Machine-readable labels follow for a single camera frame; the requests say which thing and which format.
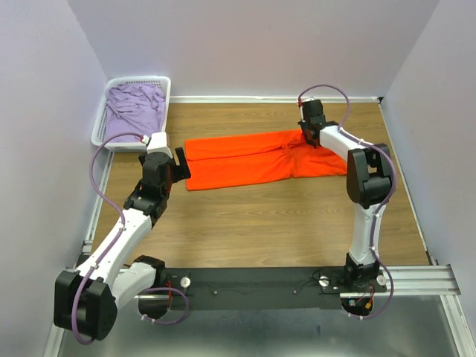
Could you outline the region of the orange t-shirt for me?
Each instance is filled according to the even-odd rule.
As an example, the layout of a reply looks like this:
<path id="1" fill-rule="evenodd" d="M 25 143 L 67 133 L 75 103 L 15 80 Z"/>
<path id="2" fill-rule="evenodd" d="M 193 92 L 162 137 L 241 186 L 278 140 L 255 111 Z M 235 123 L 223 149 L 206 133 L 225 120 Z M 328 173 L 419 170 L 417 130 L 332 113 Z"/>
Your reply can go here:
<path id="1" fill-rule="evenodd" d="M 189 191 L 344 176 L 344 159 L 307 144 L 299 129 L 185 141 Z"/>

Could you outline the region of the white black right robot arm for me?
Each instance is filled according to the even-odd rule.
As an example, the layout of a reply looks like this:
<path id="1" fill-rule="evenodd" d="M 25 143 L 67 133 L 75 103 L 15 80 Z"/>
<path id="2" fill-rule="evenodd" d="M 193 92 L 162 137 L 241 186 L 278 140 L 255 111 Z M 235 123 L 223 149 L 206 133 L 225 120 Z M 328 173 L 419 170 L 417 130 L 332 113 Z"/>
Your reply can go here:
<path id="1" fill-rule="evenodd" d="M 396 169 L 385 144 L 369 144 L 328 121 L 320 100 L 298 103 L 299 125 L 307 144 L 325 148 L 347 164 L 346 189 L 354 203 L 354 230 L 341 282 L 357 292 L 379 275 L 379 234 L 382 215 L 395 190 Z"/>

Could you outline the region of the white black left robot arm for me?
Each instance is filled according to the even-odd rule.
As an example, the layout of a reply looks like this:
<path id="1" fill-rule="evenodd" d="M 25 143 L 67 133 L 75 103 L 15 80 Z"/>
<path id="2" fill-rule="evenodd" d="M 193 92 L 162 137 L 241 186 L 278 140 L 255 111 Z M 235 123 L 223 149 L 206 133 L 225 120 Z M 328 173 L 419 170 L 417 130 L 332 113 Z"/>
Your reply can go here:
<path id="1" fill-rule="evenodd" d="M 136 294 L 164 288 L 161 261 L 142 258 L 124 276 L 119 272 L 133 248 L 153 229 L 167 208 L 173 184 L 191 177 L 184 149 L 139 157 L 142 177 L 119 211 L 100 247 L 73 271 L 62 271 L 54 285 L 54 325 L 73 332 L 80 344 L 103 340 L 119 309 Z"/>

